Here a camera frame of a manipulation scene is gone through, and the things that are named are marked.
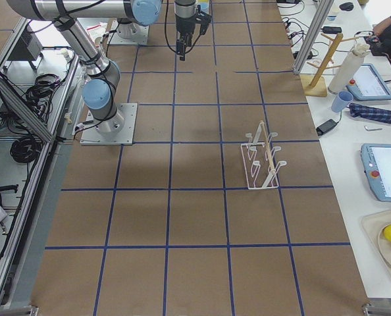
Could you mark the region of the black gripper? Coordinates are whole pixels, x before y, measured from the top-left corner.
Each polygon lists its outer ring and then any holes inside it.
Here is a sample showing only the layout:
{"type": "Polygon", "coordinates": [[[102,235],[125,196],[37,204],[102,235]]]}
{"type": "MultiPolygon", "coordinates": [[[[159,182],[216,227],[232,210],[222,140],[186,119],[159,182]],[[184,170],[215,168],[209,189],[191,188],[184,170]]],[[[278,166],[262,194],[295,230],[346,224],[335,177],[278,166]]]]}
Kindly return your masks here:
{"type": "Polygon", "coordinates": [[[176,54],[181,61],[186,60],[186,46],[192,45],[192,38],[196,27],[196,18],[191,16],[189,18],[182,18],[178,15],[176,18],[176,30],[180,34],[180,38],[176,40],[176,54]]]}

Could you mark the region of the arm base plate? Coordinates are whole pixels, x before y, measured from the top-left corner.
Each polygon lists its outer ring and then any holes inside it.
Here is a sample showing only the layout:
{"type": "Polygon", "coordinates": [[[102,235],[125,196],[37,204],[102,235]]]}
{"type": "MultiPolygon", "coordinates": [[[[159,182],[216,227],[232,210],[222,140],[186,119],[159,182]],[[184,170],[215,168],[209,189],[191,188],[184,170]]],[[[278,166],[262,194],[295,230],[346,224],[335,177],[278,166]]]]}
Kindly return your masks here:
{"type": "Polygon", "coordinates": [[[136,23],[119,24],[113,20],[109,40],[111,45],[147,45],[149,26],[140,26],[136,23]]]}
{"type": "Polygon", "coordinates": [[[132,145],[138,112],[137,103],[117,104],[116,115],[81,133],[81,145],[132,145]]]}

